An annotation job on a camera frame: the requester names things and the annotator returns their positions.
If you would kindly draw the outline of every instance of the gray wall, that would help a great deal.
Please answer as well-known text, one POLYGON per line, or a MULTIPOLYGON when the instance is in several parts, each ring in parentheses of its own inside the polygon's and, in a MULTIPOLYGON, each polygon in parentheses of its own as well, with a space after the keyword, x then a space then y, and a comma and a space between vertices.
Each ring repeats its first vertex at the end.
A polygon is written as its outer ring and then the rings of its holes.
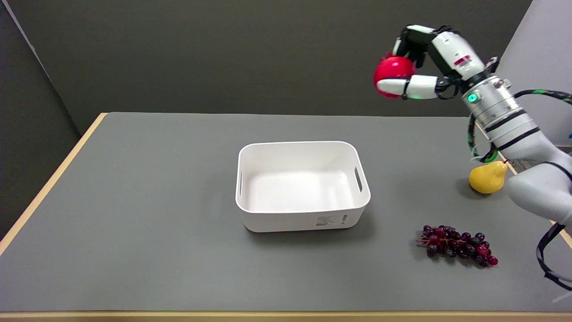
POLYGON ((464 116, 455 100, 379 97, 379 58, 409 23, 498 56, 530 0, 8 3, 84 131, 103 111, 464 116))
POLYGON ((65 108, 0 3, 0 239, 77 142, 65 108))
MULTIPOLYGON (((510 41, 497 73, 514 93, 545 88, 572 93, 572 1, 534 0, 510 41)), ((572 107, 540 95, 519 99, 554 144, 572 146, 572 107)))

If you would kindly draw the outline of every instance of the wooden table edge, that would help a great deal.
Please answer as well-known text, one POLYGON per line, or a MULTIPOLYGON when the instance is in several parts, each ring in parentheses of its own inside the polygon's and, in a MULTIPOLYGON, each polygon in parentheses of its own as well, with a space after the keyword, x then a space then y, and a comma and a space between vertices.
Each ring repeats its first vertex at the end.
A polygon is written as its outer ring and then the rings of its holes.
POLYGON ((0 321, 192 321, 192 322, 563 322, 572 321, 572 313, 542 312, 14 312, 0 313, 0 321))
POLYGON ((22 229, 22 227, 28 221, 28 219, 30 219, 32 214, 34 214, 34 211, 38 208, 39 204, 43 201, 44 198, 46 198, 51 188, 59 180, 63 172, 66 171, 67 167, 79 153, 81 148, 84 146, 85 142, 87 142, 89 137, 92 135, 93 131, 96 130, 97 126, 101 123, 101 121, 104 119, 106 115, 107 113, 101 113, 97 116, 96 120, 91 124, 91 126, 88 128, 85 134, 77 142, 76 146, 74 146, 73 149, 71 149, 71 152, 59 165, 54 174, 50 177, 50 179, 46 182, 43 188, 39 191, 39 193, 35 196, 32 202, 28 205, 26 210, 24 210, 22 215, 20 215, 14 226, 12 226, 12 228, 8 231, 8 233, 4 236, 4 238, 2 238, 2 240, 0 241, 0 256, 4 253, 6 248, 8 248, 12 240, 14 240, 18 232, 22 229))
MULTIPOLYGON (((55 185, 75 156, 87 142, 92 133, 103 121, 108 113, 101 113, 91 124, 85 134, 80 138, 76 146, 71 150, 63 162, 59 165, 54 174, 36 195, 26 210, 18 218, 14 226, 8 231, 0 241, 0 256, 10 245, 14 237, 22 229, 24 224, 30 219, 39 204, 47 196, 51 188, 55 185)), ((514 167, 507 163, 513 174, 517 174, 514 167)), ((561 236, 572 248, 572 238, 564 231, 561 236)), ((572 313, 550 313, 550 312, 481 312, 481 311, 419 311, 419 312, 150 312, 150 311, 77 311, 77 312, 0 312, 2 321, 100 321, 105 319, 110 322, 123 321, 151 321, 165 319, 169 321, 290 321, 291 319, 305 320, 309 322, 326 321, 368 321, 386 322, 399 319, 400 322, 448 322, 463 319, 464 322, 481 322, 486 318, 488 322, 510 322, 510 321, 538 321, 538 322, 560 322, 572 321, 572 313)))

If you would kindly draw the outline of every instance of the silver metal joint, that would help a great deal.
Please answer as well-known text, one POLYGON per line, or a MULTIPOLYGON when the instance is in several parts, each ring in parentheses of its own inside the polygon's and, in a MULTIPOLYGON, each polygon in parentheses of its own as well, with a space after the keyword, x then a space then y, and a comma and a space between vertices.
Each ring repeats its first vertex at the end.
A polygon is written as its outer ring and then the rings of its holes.
POLYGON ((486 128, 522 107, 509 92, 510 82, 491 76, 473 86, 462 99, 479 124, 486 128))

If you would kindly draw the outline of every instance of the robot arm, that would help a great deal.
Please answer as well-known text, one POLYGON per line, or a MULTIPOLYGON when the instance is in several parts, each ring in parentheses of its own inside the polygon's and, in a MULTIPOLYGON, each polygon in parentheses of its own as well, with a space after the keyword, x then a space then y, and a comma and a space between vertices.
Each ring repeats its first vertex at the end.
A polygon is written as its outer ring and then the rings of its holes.
MULTIPOLYGON (((495 57, 485 65, 451 27, 419 25, 402 30, 391 54, 407 57, 417 68, 423 66, 427 54, 443 77, 414 74, 374 78, 379 91, 404 99, 431 99, 449 85, 458 87, 476 122, 506 158, 542 162, 509 179, 506 188, 510 198, 533 214, 566 225, 572 233, 572 157, 544 136, 510 93, 510 82, 493 74, 498 65, 495 57)), ((386 68, 383 60, 379 68, 386 68)))

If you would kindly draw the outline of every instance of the green indicator light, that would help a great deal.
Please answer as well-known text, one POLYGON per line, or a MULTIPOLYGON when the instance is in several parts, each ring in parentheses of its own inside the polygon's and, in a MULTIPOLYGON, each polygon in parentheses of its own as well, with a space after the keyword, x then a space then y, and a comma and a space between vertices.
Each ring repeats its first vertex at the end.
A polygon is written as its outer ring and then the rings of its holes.
POLYGON ((469 103, 474 103, 474 102, 476 102, 478 99, 479 99, 479 97, 478 97, 476 94, 469 94, 469 95, 467 96, 467 101, 468 101, 469 103))

